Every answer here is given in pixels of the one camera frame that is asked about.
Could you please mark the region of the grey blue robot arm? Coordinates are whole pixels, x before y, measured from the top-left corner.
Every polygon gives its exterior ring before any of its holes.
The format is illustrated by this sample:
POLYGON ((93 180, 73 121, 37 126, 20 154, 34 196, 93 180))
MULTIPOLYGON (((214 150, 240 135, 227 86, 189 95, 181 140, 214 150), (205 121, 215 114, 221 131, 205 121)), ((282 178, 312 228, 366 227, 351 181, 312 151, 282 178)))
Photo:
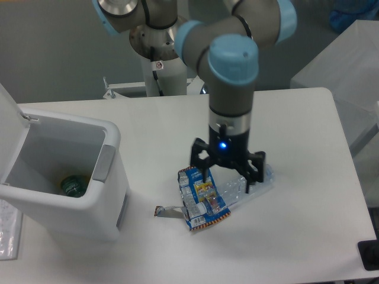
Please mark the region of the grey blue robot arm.
POLYGON ((203 176, 214 165, 234 169, 248 185, 265 179, 266 154, 248 150, 261 48, 291 37, 297 14, 290 1, 226 1, 230 16, 205 24, 179 22, 176 1, 94 1, 109 33, 144 27, 150 59, 180 58, 209 93, 209 140, 197 138, 190 164, 203 176))

